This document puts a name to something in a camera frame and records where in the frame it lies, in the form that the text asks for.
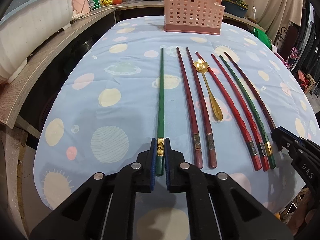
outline green cloth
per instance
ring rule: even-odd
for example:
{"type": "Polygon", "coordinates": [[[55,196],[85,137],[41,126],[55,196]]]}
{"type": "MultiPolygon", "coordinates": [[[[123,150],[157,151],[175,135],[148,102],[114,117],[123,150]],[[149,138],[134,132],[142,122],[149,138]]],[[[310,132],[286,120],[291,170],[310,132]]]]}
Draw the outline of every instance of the green cloth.
{"type": "Polygon", "coordinates": [[[253,28],[253,35],[256,36],[260,41],[263,42],[264,45],[266,45],[269,49],[272,50],[270,39],[268,38],[265,32],[257,28],[253,28]]]}

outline dark red chopstick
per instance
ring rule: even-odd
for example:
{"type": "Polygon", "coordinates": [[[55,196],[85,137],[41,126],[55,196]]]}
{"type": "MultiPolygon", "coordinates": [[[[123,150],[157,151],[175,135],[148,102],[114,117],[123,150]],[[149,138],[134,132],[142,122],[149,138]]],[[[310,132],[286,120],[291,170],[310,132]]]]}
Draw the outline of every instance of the dark red chopstick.
{"type": "Polygon", "coordinates": [[[238,109],[236,109],[231,97],[228,95],[228,92],[223,87],[223,85],[221,84],[220,80],[214,74],[212,69],[209,67],[208,70],[209,70],[210,75],[212,76],[212,78],[216,82],[217,86],[219,87],[219,89],[220,89],[221,93],[223,94],[224,98],[226,99],[226,101],[227,101],[227,103],[228,103],[233,115],[236,118],[238,126],[239,126],[239,128],[240,128],[240,130],[242,132],[243,137],[244,137],[244,141],[247,143],[247,147],[248,147],[249,152],[250,152],[250,156],[251,156],[251,159],[252,159],[252,163],[253,163],[254,169],[256,171],[260,170],[261,169],[261,163],[260,163],[260,160],[259,160],[259,157],[258,157],[258,154],[257,154],[256,147],[254,146],[254,143],[252,141],[251,135],[248,132],[248,130],[247,130],[246,126],[245,126],[245,123],[244,123],[244,121],[242,120],[242,118],[241,118],[241,116],[239,114],[238,109]]]}
{"type": "Polygon", "coordinates": [[[223,68],[221,63],[218,61],[218,59],[213,54],[211,54],[211,57],[217,63],[217,65],[219,66],[220,70],[223,72],[224,76],[228,80],[233,92],[236,94],[236,97],[237,97],[237,99],[238,99],[238,101],[239,101],[239,103],[240,103],[240,105],[241,105],[241,107],[242,107],[242,109],[244,111],[244,114],[247,117],[247,120],[249,122],[250,128],[251,128],[252,133],[253,133],[254,140],[256,141],[258,152],[260,154],[260,160],[261,160],[262,168],[263,168],[264,171],[269,170],[270,166],[269,166],[269,162],[268,162],[267,152],[266,152],[266,149],[264,147],[261,135],[258,132],[257,125],[256,125],[256,123],[254,122],[254,120],[252,118],[251,112],[249,111],[246,103],[244,102],[243,97],[241,96],[238,88],[236,87],[236,85],[234,84],[234,82],[232,81],[230,76],[228,75],[227,71],[223,68]]]}
{"type": "Polygon", "coordinates": [[[190,51],[188,48],[186,48],[186,50],[187,50],[190,66],[192,69],[193,78],[196,82],[196,88],[197,88],[198,97],[199,97],[200,105],[201,105],[202,119],[203,119],[204,130],[205,130],[205,137],[207,140],[207,147],[208,147],[209,167],[216,168],[217,167],[216,150],[214,148],[213,134],[212,134],[212,128],[211,128],[209,114],[208,114],[208,110],[207,110],[207,105],[205,104],[204,95],[202,92],[202,88],[201,88],[201,84],[200,84],[200,81],[198,78],[196,68],[193,66],[193,60],[192,60],[190,51]]]}
{"type": "Polygon", "coordinates": [[[178,59],[179,59],[179,63],[180,63],[180,69],[181,69],[181,73],[182,73],[183,85],[184,85],[184,90],[185,90],[185,93],[186,93],[188,110],[189,110],[191,133],[192,133],[192,137],[193,137],[195,164],[196,164],[196,166],[198,168],[202,169],[203,168],[203,160],[202,160],[201,145],[200,145],[200,135],[199,135],[199,129],[198,129],[198,124],[197,124],[196,112],[195,112],[195,108],[193,106],[193,101],[192,101],[191,91],[190,91],[190,87],[189,87],[189,82],[188,82],[186,70],[185,70],[185,67],[184,67],[184,64],[183,64],[183,60],[182,60],[182,57],[181,57],[181,54],[180,54],[179,47],[177,47],[177,54],[178,54],[178,59]]]}
{"type": "Polygon", "coordinates": [[[240,75],[243,77],[244,81],[247,83],[248,87],[250,88],[251,92],[254,94],[254,97],[257,99],[264,116],[266,117],[267,121],[268,121],[268,125],[270,127],[271,130],[275,129],[275,123],[273,122],[269,111],[267,110],[265,104],[263,103],[260,95],[258,94],[258,92],[255,90],[254,86],[252,85],[252,83],[250,82],[250,80],[247,78],[247,76],[243,73],[243,71],[241,70],[241,68],[237,65],[237,63],[232,59],[232,57],[230,57],[228,55],[227,52],[225,52],[224,54],[226,54],[226,56],[230,59],[230,61],[233,63],[233,65],[235,66],[235,68],[239,71],[240,75]]]}

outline light blue tablecloth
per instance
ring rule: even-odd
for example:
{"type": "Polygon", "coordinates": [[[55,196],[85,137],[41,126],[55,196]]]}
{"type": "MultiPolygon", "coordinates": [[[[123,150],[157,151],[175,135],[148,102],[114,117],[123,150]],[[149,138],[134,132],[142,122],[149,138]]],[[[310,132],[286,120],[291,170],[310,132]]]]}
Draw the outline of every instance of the light blue tablecloth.
{"type": "MultiPolygon", "coordinates": [[[[207,76],[224,115],[222,122],[216,122],[204,81],[199,76],[218,161],[216,169],[207,167],[201,112],[185,47],[194,60],[198,51],[209,63],[250,132],[241,106],[211,53],[218,56],[227,51],[238,62],[259,91],[276,126],[320,144],[319,126],[303,91],[281,61],[262,42],[240,28],[223,23],[221,35],[216,36],[167,33],[163,25],[163,16],[119,22],[70,74],[53,104],[36,152],[34,178],[41,199],[55,208],[95,172],[107,175],[118,172],[134,162],[139,152],[150,148],[151,139],[156,137],[161,47],[165,48],[165,137],[170,138],[172,149],[184,153],[185,160],[193,163],[188,110],[176,55],[176,46],[179,46],[201,136],[205,166],[202,171],[230,174],[269,210],[279,211],[304,185],[291,167],[290,157],[285,150],[279,153],[273,147],[277,168],[268,172],[254,171],[228,104],[213,79],[207,76]]],[[[249,89],[248,93],[270,135],[256,99],[249,89]]],[[[165,176],[157,178],[152,194],[137,195],[134,236],[145,240],[159,233],[162,234],[159,239],[188,239],[186,214],[185,195],[169,194],[165,176]]]]}

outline beige curtain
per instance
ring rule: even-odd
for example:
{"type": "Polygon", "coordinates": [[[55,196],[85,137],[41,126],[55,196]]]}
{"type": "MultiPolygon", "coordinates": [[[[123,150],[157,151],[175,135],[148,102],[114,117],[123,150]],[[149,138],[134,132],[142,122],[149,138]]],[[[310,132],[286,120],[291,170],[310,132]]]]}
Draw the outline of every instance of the beige curtain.
{"type": "MultiPolygon", "coordinates": [[[[244,1],[249,4],[246,16],[253,18],[253,0],[244,1]]],[[[281,27],[288,28],[291,22],[300,26],[302,3],[303,0],[254,0],[255,19],[274,41],[281,27]]]]}

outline yellow package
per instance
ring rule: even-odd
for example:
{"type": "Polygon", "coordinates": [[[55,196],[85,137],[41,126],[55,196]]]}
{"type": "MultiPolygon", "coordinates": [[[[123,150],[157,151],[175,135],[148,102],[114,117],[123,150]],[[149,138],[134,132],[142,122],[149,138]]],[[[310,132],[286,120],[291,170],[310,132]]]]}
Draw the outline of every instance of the yellow package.
{"type": "Polygon", "coordinates": [[[101,2],[101,4],[102,4],[103,6],[105,6],[105,5],[112,5],[112,1],[111,1],[111,0],[101,0],[100,2],[101,2]]]}

